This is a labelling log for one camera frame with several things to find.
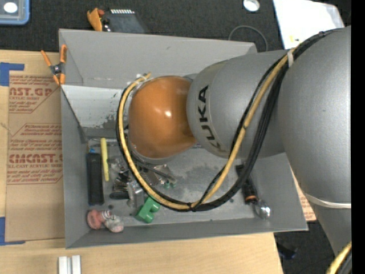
green plastic part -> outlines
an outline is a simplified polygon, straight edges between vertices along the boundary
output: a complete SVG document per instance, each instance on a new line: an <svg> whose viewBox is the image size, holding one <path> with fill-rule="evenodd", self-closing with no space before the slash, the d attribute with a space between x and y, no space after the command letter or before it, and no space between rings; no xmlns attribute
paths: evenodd
<svg viewBox="0 0 365 274"><path fill-rule="evenodd" d="M148 197L135 218L146 223L151 223L155 218L153 213L157 212L160 207L161 205L159 203L154 201L151 197Z"/></svg>

orange spherical gripper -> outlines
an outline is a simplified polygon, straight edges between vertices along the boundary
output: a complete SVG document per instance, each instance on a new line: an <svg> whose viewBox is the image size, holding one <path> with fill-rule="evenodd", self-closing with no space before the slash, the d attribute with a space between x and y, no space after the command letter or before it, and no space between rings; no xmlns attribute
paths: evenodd
<svg viewBox="0 0 365 274"><path fill-rule="evenodd" d="M196 143L186 115L190 80L153 78L133 94L128 110L128 140L141 156L170 158Z"/></svg>

blue tape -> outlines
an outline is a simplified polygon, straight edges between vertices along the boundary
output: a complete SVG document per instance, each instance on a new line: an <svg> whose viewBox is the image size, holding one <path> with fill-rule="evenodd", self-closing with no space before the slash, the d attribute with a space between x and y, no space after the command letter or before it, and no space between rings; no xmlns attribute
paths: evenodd
<svg viewBox="0 0 365 274"><path fill-rule="evenodd" d="M0 63L0 85L9 86L9 71L23 71L24 64Z"/></svg>
<svg viewBox="0 0 365 274"><path fill-rule="evenodd" d="M5 217L0 217L0 246L8 244L23 244L24 241L12 241L5 243Z"/></svg>

yellow cable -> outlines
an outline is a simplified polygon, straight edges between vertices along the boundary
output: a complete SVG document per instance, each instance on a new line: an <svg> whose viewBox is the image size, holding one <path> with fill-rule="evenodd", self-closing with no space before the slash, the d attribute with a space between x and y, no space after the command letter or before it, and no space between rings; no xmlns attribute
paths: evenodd
<svg viewBox="0 0 365 274"><path fill-rule="evenodd" d="M216 192L217 190L221 187L223 181L225 180L226 176L228 175L228 172L238 154L238 150L240 149L241 143L245 137L246 134L246 129L249 126L257 108L258 105L260 104L265 92L268 90L270 84L272 83L273 79L276 77L276 75L278 74L278 72L280 71L280 69L282 68L282 66L287 62L287 56L283 57L279 63L275 66L275 68L272 70L272 72L269 74L268 78L265 80L264 84L262 85L262 87L259 90L259 93L257 94L248 114L247 117L244 121L244 126L243 128L241 128L240 133L237 136L237 140L233 146L232 149L232 153L230 154L230 157L226 163L226 166L224 168L224 170L222 171L221 176L218 178L217 183L214 185L214 187L212 188L212 190L206 195L206 197L203 200L203 204L204 202L206 202L208 199L210 199ZM136 81L134 81L131 85L129 85L127 87L127 90L124 92L122 99L120 101L119 104L119 114L118 114L118 125L119 127L124 127L123 124L123 109L124 109L124 105L127 101L128 95L129 93L142 81L144 81L146 78L141 77L138 78ZM180 210L186 210L186 209L190 209L189 206L185 205L185 204L177 204L174 202L171 202L169 200L164 199L163 197L161 197L159 194L157 194L150 186L149 184L143 179L143 177L139 174L138 169L136 168L131 154L129 153L128 150L128 146L125 142L125 138L124 138L124 134L120 133L120 140L121 140L121 146L122 149L124 151L125 154L125 158L132 170L132 172L135 174L136 178L138 179L138 181L140 182L140 184L142 185L142 187L147 191L147 193L152 196L153 198L155 198L159 203L161 203L162 205L165 205L167 207L171 207L174 209L180 209ZM199 203L198 201L195 201L194 203L192 203L191 207L196 206Z"/></svg>
<svg viewBox="0 0 365 274"><path fill-rule="evenodd" d="M338 256L333 260L330 267L326 271L326 274L336 274L340 266L345 261L346 257L348 256L348 253L351 251L352 248L352 242L349 242L343 249L340 251Z"/></svg>

blue container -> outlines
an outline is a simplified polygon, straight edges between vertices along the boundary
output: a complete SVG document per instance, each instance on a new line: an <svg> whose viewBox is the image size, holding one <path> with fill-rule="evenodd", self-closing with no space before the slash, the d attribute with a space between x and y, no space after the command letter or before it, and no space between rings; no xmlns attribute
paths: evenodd
<svg viewBox="0 0 365 274"><path fill-rule="evenodd" d="M30 0L0 0L0 25L25 25L29 16Z"/></svg>

